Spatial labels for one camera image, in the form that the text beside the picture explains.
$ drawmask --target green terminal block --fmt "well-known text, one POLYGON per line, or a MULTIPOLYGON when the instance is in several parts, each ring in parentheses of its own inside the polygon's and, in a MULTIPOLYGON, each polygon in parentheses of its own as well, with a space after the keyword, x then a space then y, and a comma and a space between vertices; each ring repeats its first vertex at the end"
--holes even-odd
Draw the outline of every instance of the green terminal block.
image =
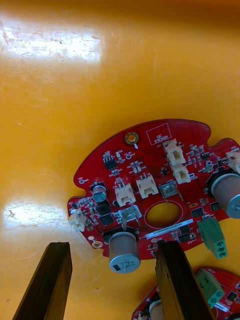
POLYGON ((212 309, 225 295, 225 292, 214 275, 203 269, 196 276, 196 279, 203 291, 203 295, 207 300, 209 308, 212 309))
POLYGON ((211 218, 198 222, 198 228, 201 233, 203 242, 208 250, 218 258, 227 257, 227 247, 224 234, 217 219, 211 218))

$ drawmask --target electrolytic capacitor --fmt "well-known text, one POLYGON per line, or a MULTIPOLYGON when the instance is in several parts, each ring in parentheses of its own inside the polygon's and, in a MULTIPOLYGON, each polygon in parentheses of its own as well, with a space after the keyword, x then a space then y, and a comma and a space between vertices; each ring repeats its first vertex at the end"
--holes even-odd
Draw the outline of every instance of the electrolytic capacitor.
POLYGON ((96 185, 92 190, 92 197, 97 203, 107 199, 107 191, 103 185, 96 185))
POLYGON ((137 239, 130 232, 117 232, 109 240, 109 266, 118 274, 128 274, 140 266, 137 239))
POLYGON ((240 176, 234 173, 217 178, 211 193, 230 218, 240 219, 240 176))

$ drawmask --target silver cylinder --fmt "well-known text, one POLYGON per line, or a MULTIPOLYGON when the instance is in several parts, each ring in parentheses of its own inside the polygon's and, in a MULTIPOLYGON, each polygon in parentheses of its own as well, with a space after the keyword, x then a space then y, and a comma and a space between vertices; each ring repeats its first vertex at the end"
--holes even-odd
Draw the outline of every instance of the silver cylinder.
POLYGON ((211 186, 211 193, 230 218, 240 219, 240 176, 223 174, 211 186))
POLYGON ((97 203, 101 203, 107 199, 106 188, 102 185, 96 185, 92 190, 92 197, 97 203))
POLYGON ((140 266, 136 237, 129 232, 117 232, 109 240, 109 266, 118 274, 128 274, 140 266))
POLYGON ((149 312, 151 320, 164 320, 164 309, 160 300, 150 304, 149 312))

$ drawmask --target orange table surface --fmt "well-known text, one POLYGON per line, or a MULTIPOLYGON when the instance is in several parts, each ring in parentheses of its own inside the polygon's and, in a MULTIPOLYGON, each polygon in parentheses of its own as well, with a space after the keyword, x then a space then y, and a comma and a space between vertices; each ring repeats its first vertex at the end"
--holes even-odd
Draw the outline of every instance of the orange table surface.
MULTIPOLYGON (((13 317, 50 242, 71 246, 65 320, 130 319, 156 283, 154 260, 115 274, 68 224, 74 173, 102 141, 184 118, 210 125, 209 144, 240 143, 238 2, 128 2, 0 3, 0 319, 13 317)), ((239 273, 240 221, 220 225, 228 257, 201 244, 187 258, 239 273)))

